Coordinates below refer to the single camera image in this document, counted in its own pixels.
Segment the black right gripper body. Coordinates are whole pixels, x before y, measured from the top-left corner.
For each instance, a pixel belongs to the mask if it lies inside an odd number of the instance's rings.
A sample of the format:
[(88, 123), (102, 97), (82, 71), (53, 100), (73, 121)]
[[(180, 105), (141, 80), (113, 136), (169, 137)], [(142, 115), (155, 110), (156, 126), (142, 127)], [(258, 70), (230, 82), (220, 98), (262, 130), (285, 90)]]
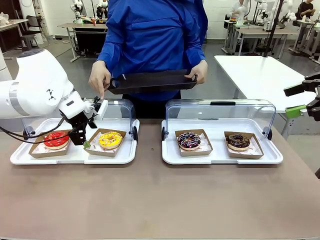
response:
[(316, 122), (320, 121), (320, 74), (313, 73), (305, 76), (302, 82), (305, 92), (314, 92), (316, 94), (314, 100), (306, 105), (309, 117), (312, 117)]

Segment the person's left hand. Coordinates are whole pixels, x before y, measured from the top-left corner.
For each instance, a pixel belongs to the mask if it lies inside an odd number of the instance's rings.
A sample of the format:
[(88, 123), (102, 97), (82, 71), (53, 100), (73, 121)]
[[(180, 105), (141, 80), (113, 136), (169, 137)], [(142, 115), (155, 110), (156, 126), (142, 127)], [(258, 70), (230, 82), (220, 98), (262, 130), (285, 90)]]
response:
[(205, 60), (201, 60), (199, 64), (194, 66), (188, 75), (185, 75), (188, 79), (196, 78), (196, 84), (203, 84), (206, 81), (208, 73), (208, 63)]

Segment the person's right hand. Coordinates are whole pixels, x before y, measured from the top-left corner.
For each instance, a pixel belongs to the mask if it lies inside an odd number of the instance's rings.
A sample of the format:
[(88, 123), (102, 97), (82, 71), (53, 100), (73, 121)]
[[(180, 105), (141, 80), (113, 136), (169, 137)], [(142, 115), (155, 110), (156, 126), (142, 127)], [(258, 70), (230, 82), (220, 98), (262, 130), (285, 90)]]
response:
[(110, 81), (111, 73), (107, 69), (106, 63), (102, 60), (93, 63), (88, 83), (98, 93), (100, 99), (104, 98)]

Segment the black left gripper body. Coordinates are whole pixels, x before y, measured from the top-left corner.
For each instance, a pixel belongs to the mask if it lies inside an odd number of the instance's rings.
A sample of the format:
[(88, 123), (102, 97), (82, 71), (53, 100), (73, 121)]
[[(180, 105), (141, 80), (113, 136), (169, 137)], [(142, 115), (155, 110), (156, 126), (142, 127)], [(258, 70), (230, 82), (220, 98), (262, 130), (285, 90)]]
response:
[(86, 114), (83, 111), (72, 118), (67, 118), (67, 116), (64, 113), (61, 113), (61, 116), (64, 118), (64, 120), (67, 123), (69, 123), (72, 126), (72, 129), (74, 131), (80, 131), (80, 130), (82, 130), (83, 132), (86, 131), (89, 118), (86, 116)]

